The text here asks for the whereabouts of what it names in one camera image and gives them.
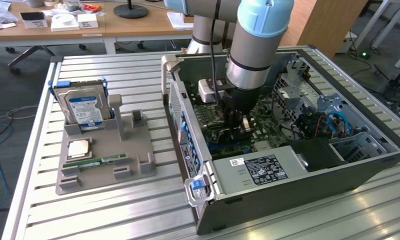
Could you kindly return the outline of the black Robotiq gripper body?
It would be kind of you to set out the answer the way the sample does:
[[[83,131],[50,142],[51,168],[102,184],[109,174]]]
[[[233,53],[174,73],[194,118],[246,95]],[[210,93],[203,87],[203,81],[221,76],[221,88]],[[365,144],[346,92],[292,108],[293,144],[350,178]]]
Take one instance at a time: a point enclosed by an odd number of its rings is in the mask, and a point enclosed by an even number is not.
[[[223,117],[229,118],[231,114],[247,115],[257,104],[258,97],[258,88],[245,90],[234,87],[223,90],[219,96]]]

